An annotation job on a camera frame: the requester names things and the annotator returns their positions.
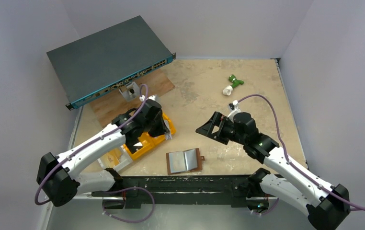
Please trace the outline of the grey network switch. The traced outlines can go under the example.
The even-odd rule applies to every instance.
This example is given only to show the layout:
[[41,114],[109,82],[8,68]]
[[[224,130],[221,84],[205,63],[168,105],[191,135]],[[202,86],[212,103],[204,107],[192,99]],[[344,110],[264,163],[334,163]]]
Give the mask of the grey network switch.
[[73,110],[176,59],[141,16],[48,51]]

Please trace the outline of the brown leather card holder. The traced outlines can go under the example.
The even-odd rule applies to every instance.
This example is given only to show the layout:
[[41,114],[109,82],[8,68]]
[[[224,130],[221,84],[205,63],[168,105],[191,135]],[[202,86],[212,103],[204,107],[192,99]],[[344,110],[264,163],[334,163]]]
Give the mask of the brown leather card holder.
[[200,149],[187,149],[166,153],[167,174],[181,174],[201,171],[205,157],[200,154]]

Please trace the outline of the green and white plastic fitting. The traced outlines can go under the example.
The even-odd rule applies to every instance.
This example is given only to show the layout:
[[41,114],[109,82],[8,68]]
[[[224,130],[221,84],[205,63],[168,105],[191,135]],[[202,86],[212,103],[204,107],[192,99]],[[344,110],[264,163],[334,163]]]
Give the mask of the green and white plastic fitting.
[[231,74],[228,80],[231,82],[231,84],[225,87],[222,91],[223,95],[225,96],[230,96],[236,87],[244,84],[244,81],[238,80],[234,74]]

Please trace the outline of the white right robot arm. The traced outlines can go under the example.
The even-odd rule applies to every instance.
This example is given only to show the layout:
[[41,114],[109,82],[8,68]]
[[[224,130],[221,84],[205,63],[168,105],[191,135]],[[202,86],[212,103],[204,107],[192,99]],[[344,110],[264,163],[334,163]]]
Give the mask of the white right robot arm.
[[334,230],[350,214],[350,205],[337,199],[349,200],[348,190],[341,184],[333,186],[320,179],[292,158],[268,135],[259,132],[249,113],[230,117],[214,112],[212,117],[196,129],[196,133],[222,144],[229,141],[241,144],[249,157],[278,172],[281,176],[259,168],[248,177],[247,196],[265,193],[277,197],[307,216],[317,230]]

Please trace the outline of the white bin with gold cards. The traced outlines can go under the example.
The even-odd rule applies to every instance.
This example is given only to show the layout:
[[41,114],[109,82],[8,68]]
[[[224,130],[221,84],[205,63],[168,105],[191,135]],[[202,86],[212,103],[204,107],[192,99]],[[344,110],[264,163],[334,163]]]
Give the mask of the white bin with gold cards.
[[119,173],[132,164],[133,160],[126,148],[120,146],[101,156],[98,163],[103,169],[112,168]]

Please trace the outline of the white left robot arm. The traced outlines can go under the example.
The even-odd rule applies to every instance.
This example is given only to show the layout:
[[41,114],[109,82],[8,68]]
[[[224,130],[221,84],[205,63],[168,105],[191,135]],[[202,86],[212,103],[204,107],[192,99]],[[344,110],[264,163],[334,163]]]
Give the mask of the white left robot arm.
[[48,201],[59,207],[74,196],[97,191],[111,191],[121,181],[118,172],[106,168],[100,172],[83,173],[83,170],[109,151],[125,145],[131,153],[143,149],[139,140],[142,134],[150,137],[170,134],[163,119],[162,106],[153,99],[144,99],[138,109],[130,109],[118,115],[102,131],[82,144],[57,156],[45,154],[39,164],[36,181],[39,185],[34,202],[43,191]]

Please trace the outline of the yellow bin with black cards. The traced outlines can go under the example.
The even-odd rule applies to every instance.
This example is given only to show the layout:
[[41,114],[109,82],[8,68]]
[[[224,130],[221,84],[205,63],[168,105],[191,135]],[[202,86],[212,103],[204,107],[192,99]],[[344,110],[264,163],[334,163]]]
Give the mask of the yellow bin with black cards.
[[133,161],[136,161],[146,153],[149,153],[156,145],[155,138],[150,137],[148,133],[143,133],[138,138],[137,144],[134,144],[132,147],[127,147],[126,144],[123,144],[121,148],[125,150]]

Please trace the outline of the grey metal bracket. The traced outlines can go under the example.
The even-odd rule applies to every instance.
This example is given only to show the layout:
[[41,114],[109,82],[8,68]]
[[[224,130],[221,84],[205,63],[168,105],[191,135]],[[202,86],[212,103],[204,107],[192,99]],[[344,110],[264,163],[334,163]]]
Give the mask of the grey metal bracket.
[[134,81],[120,87],[118,91],[127,102],[140,97],[140,87]]

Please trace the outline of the black metal base rail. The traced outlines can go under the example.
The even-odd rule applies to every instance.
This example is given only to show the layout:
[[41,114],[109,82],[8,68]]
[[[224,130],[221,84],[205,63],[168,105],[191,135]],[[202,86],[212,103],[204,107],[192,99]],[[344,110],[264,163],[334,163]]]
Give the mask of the black metal base rail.
[[258,189],[248,175],[124,176],[103,198],[107,209],[140,208],[142,204],[228,205],[263,212],[274,196]]

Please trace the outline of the yellow bin with silver cards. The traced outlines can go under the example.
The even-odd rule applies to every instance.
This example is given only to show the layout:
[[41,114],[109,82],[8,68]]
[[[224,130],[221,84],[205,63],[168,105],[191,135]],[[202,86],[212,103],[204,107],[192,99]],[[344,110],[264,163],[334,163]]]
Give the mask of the yellow bin with silver cards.
[[156,146],[159,145],[160,143],[166,141],[166,140],[171,140],[173,135],[176,132],[176,129],[174,127],[174,124],[173,124],[172,120],[165,113],[163,113],[162,117],[163,117],[165,125],[169,129],[170,133],[166,134],[166,135],[161,135],[161,136],[158,136],[158,137],[155,137],[155,138],[151,138],[153,143]]

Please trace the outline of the plywood board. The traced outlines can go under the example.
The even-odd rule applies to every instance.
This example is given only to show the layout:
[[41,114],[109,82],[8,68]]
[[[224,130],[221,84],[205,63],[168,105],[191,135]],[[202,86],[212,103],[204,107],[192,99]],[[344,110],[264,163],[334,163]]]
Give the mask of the plywood board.
[[[173,83],[162,70],[156,70],[136,80],[138,85],[144,83],[148,86],[149,95],[162,96],[174,89]],[[131,108],[137,108],[141,104],[138,97],[127,101],[118,89],[110,92],[86,106],[84,118],[96,124],[98,127],[105,127],[119,114],[123,114]]]

